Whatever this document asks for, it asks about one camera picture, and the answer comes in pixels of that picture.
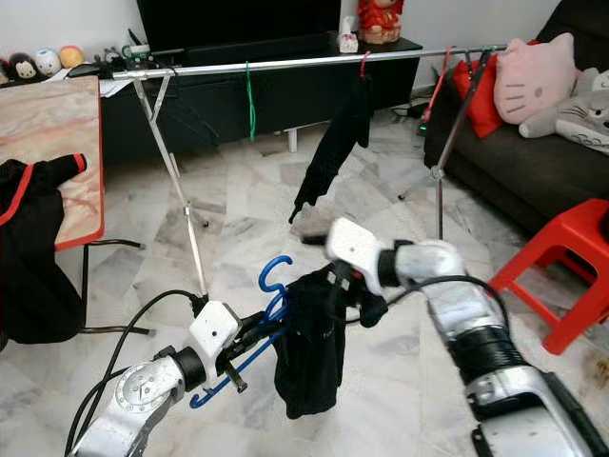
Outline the blue plastic hanger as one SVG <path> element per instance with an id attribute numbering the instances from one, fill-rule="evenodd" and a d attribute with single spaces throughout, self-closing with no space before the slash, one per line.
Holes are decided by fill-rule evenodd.
<path id="1" fill-rule="evenodd" d="M 258 310 L 252 316 L 240 317 L 241 327 L 239 332 L 253 331 L 258 339 L 255 347 L 250 348 L 247 353 L 240 354 L 232 361 L 232 365 L 240 370 L 240 375 L 267 349 L 270 349 L 271 344 L 284 332 L 283 316 L 287 309 L 287 287 L 278 282 L 270 283 L 268 278 L 275 267 L 291 265 L 292 262 L 290 256 L 279 255 L 266 262 L 261 273 L 257 275 L 257 287 L 260 291 L 269 293 L 270 299 L 265 309 Z M 192 409 L 204 407 L 214 396 L 217 396 L 227 387 L 237 388 L 226 375 L 219 373 L 217 369 L 212 371 L 205 368 L 205 372 L 205 381 L 200 385 L 201 392 L 195 393 L 188 401 L 188 407 Z"/>

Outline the black garment green logo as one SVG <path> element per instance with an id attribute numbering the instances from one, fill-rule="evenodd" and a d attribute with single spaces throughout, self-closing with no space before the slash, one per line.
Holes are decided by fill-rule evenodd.
<path id="1" fill-rule="evenodd" d="M 296 421 L 326 412 L 338 404 L 346 352 L 347 308 L 379 304 L 362 274 L 353 274 L 346 288 L 326 267 L 288 284 L 282 317 L 284 332 L 274 341 L 277 352 L 274 385 L 285 402 L 285 415 Z"/>

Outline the black shirt red trim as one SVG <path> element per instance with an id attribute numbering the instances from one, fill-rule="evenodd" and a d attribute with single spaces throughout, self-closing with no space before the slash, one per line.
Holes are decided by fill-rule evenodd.
<path id="1" fill-rule="evenodd" d="M 18 344 L 74 338 L 86 322 L 80 292 L 57 265 L 64 222 L 60 186 L 87 169 L 83 155 L 0 166 L 1 330 Z"/>

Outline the green plastic hanger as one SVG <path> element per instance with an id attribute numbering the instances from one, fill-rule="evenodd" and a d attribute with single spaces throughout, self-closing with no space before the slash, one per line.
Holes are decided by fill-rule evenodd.
<path id="1" fill-rule="evenodd" d="M 253 80 L 251 62 L 246 61 L 244 65 L 244 76 L 246 83 L 246 102 L 247 102 L 247 138 L 249 141 L 255 141 L 257 136 L 257 108 L 255 104 L 255 95 L 253 95 Z"/>

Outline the plain black shirt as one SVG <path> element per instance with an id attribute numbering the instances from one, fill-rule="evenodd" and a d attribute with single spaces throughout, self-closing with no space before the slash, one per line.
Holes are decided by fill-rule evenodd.
<path id="1" fill-rule="evenodd" d="M 373 88 L 373 78 L 369 75 L 361 75 L 354 80 L 352 91 L 331 119 L 309 162 L 299 192 L 293 200 L 293 210 L 287 219 L 289 225 L 292 225 L 305 204 L 316 206 L 319 197 L 326 195 L 356 145 L 368 147 L 374 113 L 371 104 Z"/>

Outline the black TV cabinet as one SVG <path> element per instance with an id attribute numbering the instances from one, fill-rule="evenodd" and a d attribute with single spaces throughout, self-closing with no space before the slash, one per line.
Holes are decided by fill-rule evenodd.
<path id="1" fill-rule="evenodd" d="M 371 52 L 422 50 L 400 39 L 386 45 L 363 45 Z M 421 57 L 374 61 L 365 65 L 374 109 L 407 103 Z M 360 64 L 253 70 L 252 100 L 258 135 L 329 121 L 360 79 Z M 214 75 L 171 75 L 158 128 L 175 155 L 191 149 L 217 147 L 249 135 L 249 95 L 244 70 Z M 101 152 L 105 166 L 161 160 L 160 152 L 134 84 L 100 104 Z"/>

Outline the silver metal clothes rack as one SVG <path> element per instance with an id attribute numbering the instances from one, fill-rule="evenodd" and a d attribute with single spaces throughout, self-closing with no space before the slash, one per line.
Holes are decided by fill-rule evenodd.
<path id="1" fill-rule="evenodd" d="M 186 192 L 183 191 L 182 183 L 180 183 L 180 170 L 177 157 L 174 153 L 168 151 L 164 134 L 162 134 L 160 126 L 158 126 L 158 114 L 160 114 L 162 105 L 164 104 L 164 96 L 167 94 L 171 79 L 182 75 L 182 77 L 190 77 L 190 75 L 210 75 L 210 74 L 230 74 L 241 73 L 249 75 L 253 72 L 265 72 L 266 70 L 286 70 L 296 69 L 296 67 L 322 67 L 346 64 L 365 65 L 366 62 L 379 62 L 390 60 L 402 60 L 402 58 L 422 58 L 430 56 L 445 55 L 448 52 L 457 52 L 457 48 L 449 47 L 445 49 L 422 49 L 422 50 L 401 50 L 387 52 L 371 52 L 367 51 L 362 55 L 338 55 L 329 57 L 313 57 L 313 58 L 288 58 L 288 60 L 265 61 L 257 62 L 257 64 L 224 64 L 210 66 L 194 66 L 194 67 L 166 67 L 165 69 L 153 70 L 128 70 L 128 72 L 116 72 L 112 74 L 112 80 L 129 80 L 131 86 L 136 91 L 136 97 L 139 100 L 139 106 L 143 110 L 147 125 L 158 153 L 164 161 L 165 169 L 169 175 L 171 187 L 174 188 L 177 199 L 180 202 L 180 212 L 182 212 L 183 221 L 186 222 L 186 231 L 188 242 L 190 243 L 190 252 L 192 261 L 194 261 L 195 275 L 199 290 L 207 291 L 207 278 L 205 274 L 205 265 L 202 262 L 200 253 L 199 238 L 197 238 L 195 229 L 194 212 L 190 200 L 186 197 Z"/>

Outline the small white container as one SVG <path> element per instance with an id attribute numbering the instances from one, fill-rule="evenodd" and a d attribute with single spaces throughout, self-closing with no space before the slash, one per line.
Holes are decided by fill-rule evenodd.
<path id="1" fill-rule="evenodd" d="M 348 14 L 341 19 L 338 33 L 338 50 L 344 55 L 353 55 L 360 49 L 360 39 L 357 34 L 357 17 Z"/>

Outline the dark grey sofa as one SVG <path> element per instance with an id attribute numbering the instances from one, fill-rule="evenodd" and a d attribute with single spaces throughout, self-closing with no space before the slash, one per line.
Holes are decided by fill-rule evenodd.
<path id="1" fill-rule="evenodd" d="M 560 0 L 536 38 L 562 33 L 574 36 L 578 69 L 609 70 L 609 0 Z M 609 201 L 609 156 L 557 135 L 525 139 L 510 125 L 479 138 L 462 123 L 444 173 L 530 234 L 584 201 Z"/>

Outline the red figurine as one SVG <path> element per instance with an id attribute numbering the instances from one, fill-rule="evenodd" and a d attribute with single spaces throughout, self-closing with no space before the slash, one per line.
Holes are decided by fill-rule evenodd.
<path id="1" fill-rule="evenodd" d="M 404 0 L 358 0 L 360 39 L 370 45 L 395 43 L 401 38 Z"/>

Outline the black television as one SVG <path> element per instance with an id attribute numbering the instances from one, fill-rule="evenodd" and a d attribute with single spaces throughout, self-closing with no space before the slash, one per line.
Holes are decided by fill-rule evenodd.
<path id="1" fill-rule="evenodd" d="M 343 0 L 135 0 L 153 50 L 219 47 L 321 35 Z"/>

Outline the small white green device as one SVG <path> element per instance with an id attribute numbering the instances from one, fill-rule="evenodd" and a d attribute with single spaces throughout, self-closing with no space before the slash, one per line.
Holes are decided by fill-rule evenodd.
<path id="1" fill-rule="evenodd" d="M 152 62 L 151 48 L 148 44 L 123 45 L 119 51 L 122 64 L 117 64 L 118 70 L 151 70 L 155 67 Z"/>

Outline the pink cat face cushion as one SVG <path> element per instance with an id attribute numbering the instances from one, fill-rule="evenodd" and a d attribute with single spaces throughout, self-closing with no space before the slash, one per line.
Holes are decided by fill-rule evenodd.
<path id="1" fill-rule="evenodd" d="M 530 45 L 510 40 L 497 60 L 493 101 L 502 121 L 521 125 L 570 96 L 578 78 L 573 34 Z"/>

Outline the grey Totoro plush open eyes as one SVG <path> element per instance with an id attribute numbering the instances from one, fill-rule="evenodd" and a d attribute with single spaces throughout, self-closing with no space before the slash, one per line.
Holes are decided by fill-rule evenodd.
<path id="1" fill-rule="evenodd" d="M 522 138 L 559 134 L 609 156 L 609 70 L 584 70 L 569 99 L 527 118 L 519 133 Z"/>

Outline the orange round toy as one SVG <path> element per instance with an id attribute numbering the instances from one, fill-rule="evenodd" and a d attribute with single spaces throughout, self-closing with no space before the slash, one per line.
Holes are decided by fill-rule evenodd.
<path id="1" fill-rule="evenodd" d="M 65 45 L 58 50 L 58 61 L 60 61 L 62 69 L 74 69 L 74 67 L 86 64 L 87 57 L 77 45 Z"/>

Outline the white round toy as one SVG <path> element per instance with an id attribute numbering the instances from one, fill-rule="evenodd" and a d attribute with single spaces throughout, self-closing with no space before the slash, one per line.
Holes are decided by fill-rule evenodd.
<path id="1" fill-rule="evenodd" d="M 58 51 L 50 48 L 42 48 L 35 52 L 33 62 L 38 73 L 48 78 L 64 68 L 62 67 L 60 57 L 58 57 Z"/>

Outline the black white plush toy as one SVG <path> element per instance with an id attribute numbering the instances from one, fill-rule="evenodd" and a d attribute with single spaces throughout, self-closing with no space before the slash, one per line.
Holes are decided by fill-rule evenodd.
<path id="1" fill-rule="evenodd" d="M 9 58 L 12 79 L 21 83 L 38 82 L 40 75 L 33 57 L 24 52 L 16 52 Z"/>

